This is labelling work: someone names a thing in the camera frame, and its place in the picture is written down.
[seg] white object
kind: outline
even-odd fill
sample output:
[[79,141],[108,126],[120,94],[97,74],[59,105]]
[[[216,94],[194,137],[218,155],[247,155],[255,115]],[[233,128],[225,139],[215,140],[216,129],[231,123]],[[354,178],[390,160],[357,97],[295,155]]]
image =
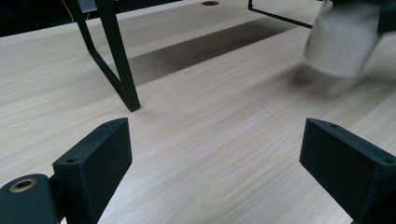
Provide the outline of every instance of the white object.
[[354,3],[329,7],[325,1],[308,38],[304,63],[329,77],[356,77],[380,36],[378,5]]

